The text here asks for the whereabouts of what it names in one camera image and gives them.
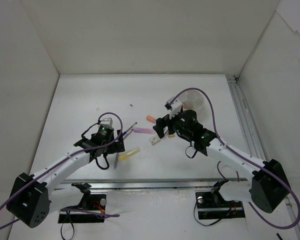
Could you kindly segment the grey purple slim pen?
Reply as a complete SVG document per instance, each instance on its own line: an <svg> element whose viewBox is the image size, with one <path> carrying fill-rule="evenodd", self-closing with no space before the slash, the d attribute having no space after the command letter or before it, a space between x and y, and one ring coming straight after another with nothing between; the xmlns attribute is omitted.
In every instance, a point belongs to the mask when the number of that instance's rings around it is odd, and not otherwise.
<svg viewBox="0 0 300 240"><path fill-rule="evenodd" d="M116 153L115 160L114 160L114 165L113 165L113 169L116 169L117 166L118 166L119 156L120 156L120 154Z"/></svg>

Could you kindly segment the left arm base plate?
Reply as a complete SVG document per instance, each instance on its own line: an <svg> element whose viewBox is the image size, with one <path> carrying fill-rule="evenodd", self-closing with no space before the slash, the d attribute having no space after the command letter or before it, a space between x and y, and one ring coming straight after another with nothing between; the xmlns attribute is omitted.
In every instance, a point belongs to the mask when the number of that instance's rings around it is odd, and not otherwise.
<svg viewBox="0 0 300 240"><path fill-rule="evenodd" d="M94 192L88 183L73 183L71 185L83 193L83 198L78 205L70 206L72 211L60 211L58 224L92 224L104 223L105 217L96 215L104 214L107 204L105 192Z"/></svg>

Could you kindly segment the yellow highlighter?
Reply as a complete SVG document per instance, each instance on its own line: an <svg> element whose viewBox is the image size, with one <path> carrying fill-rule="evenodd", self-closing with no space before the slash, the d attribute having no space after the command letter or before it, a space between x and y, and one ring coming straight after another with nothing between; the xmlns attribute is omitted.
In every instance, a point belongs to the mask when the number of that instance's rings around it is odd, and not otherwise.
<svg viewBox="0 0 300 240"><path fill-rule="evenodd" d="M127 158L130 158L130 157L134 156L135 154L137 154L139 152L140 152L140 148L139 147L135 147L133 149L130 149L130 150L128 150L128 151L123 152L122 154L120 154L118 156L118 160L119 161L123 161L123 160L125 160Z"/></svg>

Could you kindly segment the purple highlighter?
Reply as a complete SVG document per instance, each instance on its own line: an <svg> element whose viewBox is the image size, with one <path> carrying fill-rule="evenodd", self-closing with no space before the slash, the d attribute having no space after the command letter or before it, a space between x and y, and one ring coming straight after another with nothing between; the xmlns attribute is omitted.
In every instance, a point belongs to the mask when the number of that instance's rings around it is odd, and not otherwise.
<svg viewBox="0 0 300 240"><path fill-rule="evenodd" d="M155 131L150 128L140 128L140 127L134 127L132 129L135 133L141 133L141 134L155 134Z"/></svg>

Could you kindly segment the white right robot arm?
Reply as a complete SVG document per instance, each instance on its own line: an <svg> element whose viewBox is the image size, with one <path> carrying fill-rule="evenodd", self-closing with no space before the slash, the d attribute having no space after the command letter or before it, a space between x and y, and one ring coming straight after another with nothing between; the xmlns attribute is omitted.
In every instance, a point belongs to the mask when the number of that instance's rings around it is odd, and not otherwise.
<svg viewBox="0 0 300 240"><path fill-rule="evenodd" d="M174 117L158 118L153 127L160 138L164 130L176 133L189 142L196 153L216 159L248 180L248 186L235 195L237 185L222 183L211 193L211 200L223 206L231 200L253 202L265 213L272 213L289 194L289 181L282 165L275 159L264 161L238 150L218 139L217 134L198 122L194 110L185 110Z"/></svg>

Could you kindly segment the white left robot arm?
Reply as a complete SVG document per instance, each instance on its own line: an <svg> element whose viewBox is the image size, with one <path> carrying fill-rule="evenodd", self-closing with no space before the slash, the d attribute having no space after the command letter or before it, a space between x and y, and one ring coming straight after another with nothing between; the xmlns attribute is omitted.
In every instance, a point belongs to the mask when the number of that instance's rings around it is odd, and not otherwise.
<svg viewBox="0 0 300 240"><path fill-rule="evenodd" d="M20 174L13 184L6 205L7 210L30 228L40 225L55 211L84 210L90 204L90 185L73 183L57 189L65 179L78 169L96 161L98 157L125 151L122 131L101 124L90 138L82 137L60 160L45 169Z"/></svg>

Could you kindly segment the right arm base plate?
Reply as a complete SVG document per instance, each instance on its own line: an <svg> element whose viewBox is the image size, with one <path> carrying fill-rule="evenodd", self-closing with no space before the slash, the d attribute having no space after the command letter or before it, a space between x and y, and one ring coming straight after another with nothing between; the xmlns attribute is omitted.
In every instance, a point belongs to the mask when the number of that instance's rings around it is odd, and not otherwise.
<svg viewBox="0 0 300 240"><path fill-rule="evenodd" d="M222 180L215 183L210 191L197 191L193 215L196 220L212 221L203 223L205 227L213 226L225 219L245 218L246 214L241 201L224 200L219 193L220 187L228 183Z"/></svg>

